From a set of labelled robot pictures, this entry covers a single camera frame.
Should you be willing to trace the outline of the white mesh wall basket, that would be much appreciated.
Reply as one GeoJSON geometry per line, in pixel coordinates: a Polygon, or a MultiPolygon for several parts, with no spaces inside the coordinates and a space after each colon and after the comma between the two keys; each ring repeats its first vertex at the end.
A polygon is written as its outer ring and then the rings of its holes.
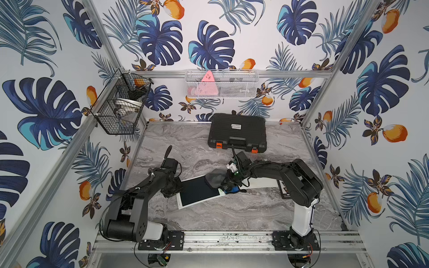
{"type": "Polygon", "coordinates": [[[187,96],[190,98],[229,98],[249,99],[256,96],[259,83],[259,73],[255,70],[211,70],[219,95],[210,97],[197,97],[197,84],[209,70],[188,70],[184,80],[187,83],[187,96]]]}

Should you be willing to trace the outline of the pink triangular card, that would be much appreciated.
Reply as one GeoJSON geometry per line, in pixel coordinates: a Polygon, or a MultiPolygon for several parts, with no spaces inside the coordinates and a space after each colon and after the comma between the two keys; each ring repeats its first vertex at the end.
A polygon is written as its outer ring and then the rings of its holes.
{"type": "Polygon", "coordinates": [[[219,95],[219,88],[216,84],[213,72],[207,71],[202,80],[197,84],[197,97],[210,97],[219,95]]]}

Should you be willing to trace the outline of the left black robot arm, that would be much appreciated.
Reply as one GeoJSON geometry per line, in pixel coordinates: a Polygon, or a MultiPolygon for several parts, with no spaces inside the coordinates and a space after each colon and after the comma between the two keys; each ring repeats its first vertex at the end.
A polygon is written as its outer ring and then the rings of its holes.
{"type": "Polygon", "coordinates": [[[103,238],[112,242],[136,242],[144,249],[163,250],[167,247],[167,227],[148,220],[148,214],[149,201],[156,193],[171,198],[183,189],[181,173],[177,173],[181,164],[169,157],[172,148],[172,145],[168,146],[161,166],[149,169],[146,179],[113,195],[99,224],[103,238]]]}

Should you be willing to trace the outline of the black plastic tool case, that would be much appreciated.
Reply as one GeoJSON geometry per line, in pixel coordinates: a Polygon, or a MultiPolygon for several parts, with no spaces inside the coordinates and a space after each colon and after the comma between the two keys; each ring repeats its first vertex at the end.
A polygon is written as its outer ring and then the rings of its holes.
{"type": "Polygon", "coordinates": [[[267,150],[266,120],[258,116],[216,113],[211,118],[207,143],[214,149],[264,153],[267,150]]]}

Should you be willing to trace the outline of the blue grey microfibre cloth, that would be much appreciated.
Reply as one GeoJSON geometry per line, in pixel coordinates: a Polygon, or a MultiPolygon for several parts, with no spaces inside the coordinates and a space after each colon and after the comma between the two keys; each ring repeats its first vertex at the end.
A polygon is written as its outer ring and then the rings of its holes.
{"type": "Polygon", "coordinates": [[[247,192],[247,190],[240,188],[242,186],[242,176],[236,175],[231,170],[215,169],[204,177],[208,186],[212,189],[220,189],[225,194],[247,192]]]}

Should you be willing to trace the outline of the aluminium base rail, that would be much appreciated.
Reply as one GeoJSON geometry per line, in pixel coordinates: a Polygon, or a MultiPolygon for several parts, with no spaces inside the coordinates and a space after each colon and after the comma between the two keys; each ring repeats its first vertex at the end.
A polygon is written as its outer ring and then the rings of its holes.
{"type": "Polygon", "coordinates": [[[98,237],[95,253],[366,253],[356,231],[316,231],[316,238],[303,248],[286,245],[279,231],[184,231],[172,235],[166,250],[156,250],[149,241],[111,242],[98,237]]]}

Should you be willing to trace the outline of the white drawing tablet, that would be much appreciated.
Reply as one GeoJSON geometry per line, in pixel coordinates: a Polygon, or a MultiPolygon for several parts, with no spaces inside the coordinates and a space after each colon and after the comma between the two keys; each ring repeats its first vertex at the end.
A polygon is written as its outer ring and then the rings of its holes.
{"type": "Polygon", "coordinates": [[[182,181],[182,190],[177,194],[178,209],[223,197],[221,189],[213,189],[206,182],[205,176],[198,176],[182,181]]]}
{"type": "Polygon", "coordinates": [[[256,188],[277,188],[278,182],[275,179],[270,178],[250,178],[249,189],[256,188]]]}

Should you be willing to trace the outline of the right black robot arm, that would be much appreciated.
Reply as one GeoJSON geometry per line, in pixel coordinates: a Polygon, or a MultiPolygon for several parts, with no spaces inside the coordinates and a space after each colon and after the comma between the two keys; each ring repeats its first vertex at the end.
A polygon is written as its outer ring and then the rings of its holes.
{"type": "Polygon", "coordinates": [[[249,179],[274,179],[282,182],[294,202],[293,223],[288,231],[275,231],[272,245],[277,251],[309,251],[321,249],[319,234],[313,227],[316,204],[324,186],[301,159],[278,163],[268,160],[251,161],[244,152],[233,153],[219,188],[226,194],[236,193],[249,179]]]}

